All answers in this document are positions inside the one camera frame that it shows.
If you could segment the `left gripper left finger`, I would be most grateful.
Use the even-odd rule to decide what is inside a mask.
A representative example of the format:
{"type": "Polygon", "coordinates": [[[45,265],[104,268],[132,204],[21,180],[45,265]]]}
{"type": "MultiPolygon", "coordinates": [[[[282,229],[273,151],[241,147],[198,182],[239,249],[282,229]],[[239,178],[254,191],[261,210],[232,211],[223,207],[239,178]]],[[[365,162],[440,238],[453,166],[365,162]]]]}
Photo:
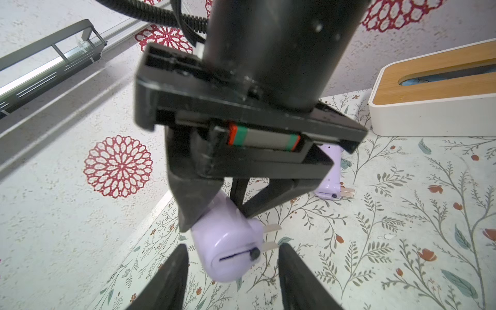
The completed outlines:
{"type": "Polygon", "coordinates": [[[187,246],[180,244],[127,309],[182,309],[188,272],[189,254],[187,246]]]}

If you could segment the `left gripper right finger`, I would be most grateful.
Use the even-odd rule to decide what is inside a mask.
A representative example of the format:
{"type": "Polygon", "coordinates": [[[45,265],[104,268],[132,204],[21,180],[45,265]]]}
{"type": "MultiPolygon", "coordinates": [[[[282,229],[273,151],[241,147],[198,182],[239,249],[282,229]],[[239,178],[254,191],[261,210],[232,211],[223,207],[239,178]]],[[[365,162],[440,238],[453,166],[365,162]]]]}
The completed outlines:
{"type": "Polygon", "coordinates": [[[342,310],[289,244],[278,249],[278,270],[284,309],[342,310]]]}

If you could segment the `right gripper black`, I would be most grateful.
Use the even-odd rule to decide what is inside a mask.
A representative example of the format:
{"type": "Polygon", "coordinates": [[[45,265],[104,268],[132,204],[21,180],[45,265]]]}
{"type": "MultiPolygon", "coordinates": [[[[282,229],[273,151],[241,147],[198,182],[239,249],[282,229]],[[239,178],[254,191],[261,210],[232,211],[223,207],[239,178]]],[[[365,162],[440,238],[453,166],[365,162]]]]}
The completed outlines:
{"type": "Polygon", "coordinates": [[[335,143],[351,153],[368,133],[323,103],[310,113],[290,112],[237,94],[196,56],[156,43],[145,48],[135,86],[136,124],[150,131],[165,127],[167,177],[182,233],[207,212],[222,178],[235,178],[229,197],[253,218],[320,185],[333,165],[321,144],[335,143]],[[288,151],[237,146],[229,132],[242,128],[298,134],[300,140],[288,151]],[[272,179],[244,203],[249,183],[244,178],[272,179]]]}

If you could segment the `purple flashlight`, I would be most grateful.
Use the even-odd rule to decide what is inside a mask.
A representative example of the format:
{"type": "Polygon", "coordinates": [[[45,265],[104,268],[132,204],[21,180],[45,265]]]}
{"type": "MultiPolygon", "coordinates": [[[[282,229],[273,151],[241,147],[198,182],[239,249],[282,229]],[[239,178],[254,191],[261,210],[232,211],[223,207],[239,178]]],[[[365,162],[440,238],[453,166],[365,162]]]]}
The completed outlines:
{"type": "Polygon", "coordinates": [[[207,212],[191,227],[191,234],[208,276],[228,283],[243,277],[264,252],[278,247],[276,242],[265,242],[264,236],[279,230],[278,224],[247,219],[226,193],[219,191],[207,212]]]}

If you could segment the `purple flashlight by right arm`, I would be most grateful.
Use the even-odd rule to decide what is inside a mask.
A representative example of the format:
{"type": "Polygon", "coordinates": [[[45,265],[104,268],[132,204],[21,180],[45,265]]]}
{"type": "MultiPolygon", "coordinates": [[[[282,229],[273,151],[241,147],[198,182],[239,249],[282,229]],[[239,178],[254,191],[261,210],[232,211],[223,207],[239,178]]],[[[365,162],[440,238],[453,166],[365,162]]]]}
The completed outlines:
{"type": "Polygon", "coordinates": [[[319,187],[314,193],[324,200],[339,200],[341,198],[353,198],[355,190],[346,188],[341,184],[340,170],[342,160],[342,149],[339,145],[325,144],[321,145],[320,149],[333,161],[334,165],[329,170],[329,173],[322,180],[319,187]]]}

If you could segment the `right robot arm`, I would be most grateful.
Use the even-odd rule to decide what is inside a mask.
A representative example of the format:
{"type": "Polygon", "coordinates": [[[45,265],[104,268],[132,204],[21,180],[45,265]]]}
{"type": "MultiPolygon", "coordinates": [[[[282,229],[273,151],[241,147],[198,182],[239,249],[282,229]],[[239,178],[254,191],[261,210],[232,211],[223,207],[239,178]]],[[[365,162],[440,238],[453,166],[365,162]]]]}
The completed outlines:
{"type": "Polygon", "coordinates": [[[231,199],[252,218],[314,191],[333,166],[325,143],[354,152],[367,129],[320,96],[368,1],[215,1],[209,18],[142,1],[115,12],[179,28],[194,56],[150,43],[135,79],[134,120],[165,127],[170,190],[186,232],[232,179],[231,199]]]}

